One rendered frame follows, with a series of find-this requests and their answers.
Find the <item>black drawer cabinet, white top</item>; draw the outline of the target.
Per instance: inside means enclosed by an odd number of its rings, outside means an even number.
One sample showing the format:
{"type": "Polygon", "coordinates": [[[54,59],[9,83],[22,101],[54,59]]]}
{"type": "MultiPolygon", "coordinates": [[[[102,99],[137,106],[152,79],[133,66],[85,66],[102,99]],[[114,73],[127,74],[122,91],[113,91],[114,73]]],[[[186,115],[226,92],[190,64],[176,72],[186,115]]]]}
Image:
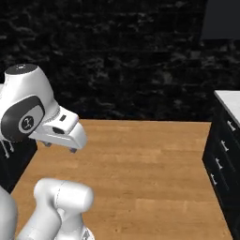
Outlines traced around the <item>black drawer cabinet, white top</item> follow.
{"type": "Polygon", "coordinates": [[[240,240],[240,91],[216,90],[217,100],[213,121],[204,147],[202,162],[221,211],[232,235],[232,240],[240,240]],[[227,124],[231,121],[236,131],[227,124]],[[220,141],[229,148],[225,152],[220,141]],[[217,185],[212,182],[215,176],[217,185]]]}

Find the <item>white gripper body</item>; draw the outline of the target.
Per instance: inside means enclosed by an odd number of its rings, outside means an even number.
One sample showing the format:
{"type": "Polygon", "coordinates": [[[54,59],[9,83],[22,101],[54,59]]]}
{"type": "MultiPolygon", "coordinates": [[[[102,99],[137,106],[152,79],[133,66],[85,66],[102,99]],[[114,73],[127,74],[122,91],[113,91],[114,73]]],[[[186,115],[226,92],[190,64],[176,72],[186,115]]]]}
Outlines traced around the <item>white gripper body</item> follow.
{"type": "Polygon", "coordinates": [[[36,141],[62,145],[77,150],[83,149],[87,142],[85,131],[80,123],[76,123],[70,129],[42,125],[30,134],[29,137],[36,141]]]}

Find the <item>dark wall cabinet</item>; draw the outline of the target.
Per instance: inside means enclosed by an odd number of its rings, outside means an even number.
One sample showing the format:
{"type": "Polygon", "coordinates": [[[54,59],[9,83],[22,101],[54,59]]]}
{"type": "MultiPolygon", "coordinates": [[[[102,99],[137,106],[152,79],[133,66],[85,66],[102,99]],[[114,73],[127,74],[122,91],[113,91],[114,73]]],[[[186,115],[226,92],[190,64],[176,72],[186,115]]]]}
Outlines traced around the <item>dark wall cabinet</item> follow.
{"type": "Polygon", "coordinates": [[[240,0],[207,0],[202,39],[240,40],[240,0]]]}

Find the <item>black base cabinet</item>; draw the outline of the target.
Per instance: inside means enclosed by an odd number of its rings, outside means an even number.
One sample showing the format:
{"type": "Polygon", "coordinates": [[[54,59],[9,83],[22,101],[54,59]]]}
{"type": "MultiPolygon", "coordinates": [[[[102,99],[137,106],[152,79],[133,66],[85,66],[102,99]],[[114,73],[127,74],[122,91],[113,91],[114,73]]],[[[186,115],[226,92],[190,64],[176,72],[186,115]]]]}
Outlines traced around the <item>black base cabinet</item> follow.
{"type": "Polygon", "coordinates": [[[26,139],[22,142],[12,142],[14,152],[11,152],[8,142],[3,142],[8,157],[5,156],[5,151],[0,143],[0,186],[8,193],[11,193],[38,147],[35,140],[26,139]]]}

